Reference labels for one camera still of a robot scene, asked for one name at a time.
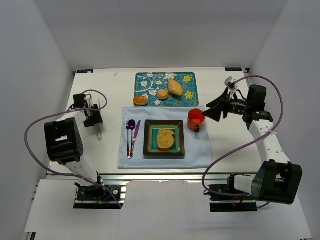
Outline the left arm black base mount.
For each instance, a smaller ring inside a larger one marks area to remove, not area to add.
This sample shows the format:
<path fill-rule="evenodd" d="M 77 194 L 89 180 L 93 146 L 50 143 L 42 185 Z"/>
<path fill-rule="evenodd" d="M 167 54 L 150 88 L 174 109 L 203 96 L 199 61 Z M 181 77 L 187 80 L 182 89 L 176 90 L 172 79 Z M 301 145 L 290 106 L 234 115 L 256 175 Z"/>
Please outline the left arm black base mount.
<path fill-rule="evenodd" d="M 126 186 L 124 184 L 105 185 L 121 206 L 117 204 L 111 194 L 104 188 L 91 186 L 91 189 L 89 189 L 88 187 L 80 187 L 77 182 L 75 185 L 74 209 L 120 210 L 124 204 L 126 197 Z"/>

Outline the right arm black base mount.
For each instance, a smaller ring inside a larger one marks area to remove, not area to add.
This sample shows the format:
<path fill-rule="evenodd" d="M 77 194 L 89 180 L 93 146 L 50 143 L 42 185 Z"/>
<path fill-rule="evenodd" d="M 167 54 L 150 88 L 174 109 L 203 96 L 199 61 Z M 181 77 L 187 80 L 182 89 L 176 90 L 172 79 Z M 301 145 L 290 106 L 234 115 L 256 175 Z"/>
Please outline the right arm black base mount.
<path fill-rule="evenodd" d="M 213 194 L 207 190 L 204 195 L 209 196 L 211 213 L 239 213 L 257 212 L 258 207 L 252 196 L 224 196 Z"/>

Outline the stainless steel serving tongs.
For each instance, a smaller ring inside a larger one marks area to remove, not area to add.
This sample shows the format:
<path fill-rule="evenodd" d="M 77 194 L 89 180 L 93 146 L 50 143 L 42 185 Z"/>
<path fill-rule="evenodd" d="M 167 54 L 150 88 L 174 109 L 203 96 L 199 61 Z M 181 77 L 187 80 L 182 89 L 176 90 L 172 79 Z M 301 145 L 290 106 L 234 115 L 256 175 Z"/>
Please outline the stainless steel serving tongs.
<path fill-rule="evenodd" d="M 100 101 L 100 98 L 99 98 L 99 97 L 96 99 L 96 104 L 97 104 L 97 106 L 98 106 L 99 108 L 101 107 L 101 101 Z M 94 125 L 95 131 L 96 131 L 96 135 L 97 135 L 97 138 L 98 138 L 99 141 L 101 141 L 102 138 L 103 138 L 103 135 L 102 135 L 102 126 L 103 126 L 103 123 L 97 123 L 97 124 Z"/>

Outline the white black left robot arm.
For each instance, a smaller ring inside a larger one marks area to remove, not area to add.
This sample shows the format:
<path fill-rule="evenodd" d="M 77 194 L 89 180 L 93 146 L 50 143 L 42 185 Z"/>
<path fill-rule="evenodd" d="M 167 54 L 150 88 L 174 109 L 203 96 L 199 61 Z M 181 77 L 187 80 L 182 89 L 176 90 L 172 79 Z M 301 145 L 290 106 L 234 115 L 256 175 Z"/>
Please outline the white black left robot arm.
<path fill-rule="evenodd" d="M 52 162 L 70 170 L 73 175 L 80 176 L 79 186 L 88 187 L 90 183 L 86 179 L 101 184 L 100 174 L 84 157 L 84 145 L 79 132 L 80 126 L 95 128 L 97 138 L 102 139 L 100 104 L 93 103 L 92 95 L 87 91 L 75 94 L 73 101 L 68 113 L 56 121 L 44 124 L 48 157 Z"/>

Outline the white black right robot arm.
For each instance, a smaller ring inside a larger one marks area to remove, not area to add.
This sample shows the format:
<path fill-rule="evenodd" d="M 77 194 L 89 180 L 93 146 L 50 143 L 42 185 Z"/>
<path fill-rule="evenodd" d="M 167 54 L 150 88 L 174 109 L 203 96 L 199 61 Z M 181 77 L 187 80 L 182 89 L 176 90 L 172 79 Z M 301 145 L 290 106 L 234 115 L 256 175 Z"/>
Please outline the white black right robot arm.
<path fill-rule="evenodd" d="M 245 100 L 233 97 L 234 93 L 235 90 L 226 88 L 222 95 L 206 105 L 208 109 L 203 116 L 219 122 L 228 114 L 241 115 L 254 138 L 262 165 L 254 176 L 232 173 L 225 187 L 218 189 L 210 185 L 206 192 L 225 197 L 251 196 L 262 202 L 291 205 L 303 170 L 289 160 L 280 145 L 273 117 L 265 111 L 266 87 L 251 85 Z"/>

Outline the sliced brown bread loaf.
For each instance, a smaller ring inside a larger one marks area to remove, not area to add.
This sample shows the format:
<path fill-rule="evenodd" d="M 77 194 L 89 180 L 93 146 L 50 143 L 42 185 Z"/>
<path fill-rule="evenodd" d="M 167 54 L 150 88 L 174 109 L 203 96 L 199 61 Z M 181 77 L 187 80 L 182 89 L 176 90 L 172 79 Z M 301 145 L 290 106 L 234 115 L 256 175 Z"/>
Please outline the sliced brown bread loaf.
<path fill-rule="evenodd" d="M 157 147 L 161 152 L 169 151 L 175 143 L 176 134 L 168 129 L 160 129 L 157 134 Z"/>

